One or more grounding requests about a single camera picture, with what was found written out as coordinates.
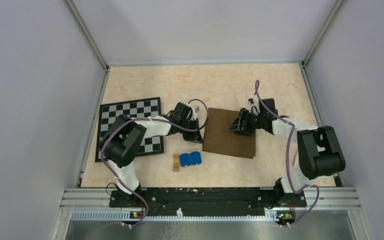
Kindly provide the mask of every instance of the small wooden block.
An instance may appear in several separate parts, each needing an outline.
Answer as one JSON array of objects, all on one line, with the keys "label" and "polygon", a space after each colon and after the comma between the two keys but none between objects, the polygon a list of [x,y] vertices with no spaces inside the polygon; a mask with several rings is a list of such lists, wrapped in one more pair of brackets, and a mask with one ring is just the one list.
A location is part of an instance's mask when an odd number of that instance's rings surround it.
[{"label": "small wooden block", "polygon": [[173,154],[173,172],[179,172],[180,167],[180,155]]}]

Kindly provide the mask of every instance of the white wall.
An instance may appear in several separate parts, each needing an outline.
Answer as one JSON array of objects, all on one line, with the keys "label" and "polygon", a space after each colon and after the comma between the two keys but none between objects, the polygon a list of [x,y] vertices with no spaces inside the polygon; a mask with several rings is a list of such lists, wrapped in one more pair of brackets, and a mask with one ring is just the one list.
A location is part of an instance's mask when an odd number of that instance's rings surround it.
[{"label": "white wall", "polygon": [[109,65],[302,61],[335,0],[74,0]]},{"label": "white wall", "polygon": [[0,0],[0,240],[45,240],[103,69],[62,0]]},{"label": "white wall", "polygon": [[384,1],[348,1],[309,65],[375,239],[384,240]]}]

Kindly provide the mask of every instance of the blue toy car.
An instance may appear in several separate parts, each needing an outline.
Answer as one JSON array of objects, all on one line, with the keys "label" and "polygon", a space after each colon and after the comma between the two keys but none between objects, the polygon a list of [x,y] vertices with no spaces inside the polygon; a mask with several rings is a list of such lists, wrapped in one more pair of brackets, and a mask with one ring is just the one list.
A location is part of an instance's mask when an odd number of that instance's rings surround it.
[{"label": "blue toy car", "polygon": [[194,151],[190,154],[183,153],[180,155],[179,159],[180,159],[180,166],[185,168],[189,167],[190,165],[198,166],[203,162],[201,159],[201,153],[199,151]]}]

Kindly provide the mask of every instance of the chessboard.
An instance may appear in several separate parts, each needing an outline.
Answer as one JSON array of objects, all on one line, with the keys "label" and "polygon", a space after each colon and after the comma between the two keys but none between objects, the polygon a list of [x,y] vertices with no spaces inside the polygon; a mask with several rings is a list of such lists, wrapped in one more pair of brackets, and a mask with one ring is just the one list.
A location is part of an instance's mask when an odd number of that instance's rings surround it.
[{"label": "chessboard", "polygon": [[[159,97],[102,104],[99,108],[98,134],[96,139],[95,162],[101,162],[101,151],[99,142],[105,135],[116,117],[124,114],[130,118],[156,117],[161,114],[161,100]],[[119,135],[125,140],[126,135]],[[140,143],[137,157],[164,153],[163,136],[144,138]]]}]

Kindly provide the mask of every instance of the beige tabletop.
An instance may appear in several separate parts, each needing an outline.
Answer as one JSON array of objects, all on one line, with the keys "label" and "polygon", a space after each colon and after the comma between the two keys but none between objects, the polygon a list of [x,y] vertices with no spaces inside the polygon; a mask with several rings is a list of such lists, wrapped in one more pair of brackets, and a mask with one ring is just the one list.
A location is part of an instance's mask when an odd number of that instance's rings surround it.
[{"label": "beige tabletop", "polygon": [[[178,102],[198,98],[210,108],[239,111],[249,108],[247,99],[254,93],[256,79],[260,80],[259,94],[262,98],[274,98],[280,115],[316,125],[298,63],[112,67],[102,104],[160,97],[162,112],[167,113]],[[200,103],[192,105],[200,106],[198,117],[202,123],[206,117],[204,107]],[[116,182],[102,162],[95,162],[97,132],[98,126],[82,187],[105,187]],[[262,129],[256,131],[253,159],[203,152],[201,144],[186,142],[181,134],[163,138],[164,153],[134,160],[142,187],[272,187],[278,178],[286,175],[287,140]],[[292,143],[291,158],[296,149],[297,145]],[[173,154],[193,151],[201,152],[202,164],[180,167],[180,172],[173,172]],[[335,182],[328,177],[318,184],[334,186]]]}]

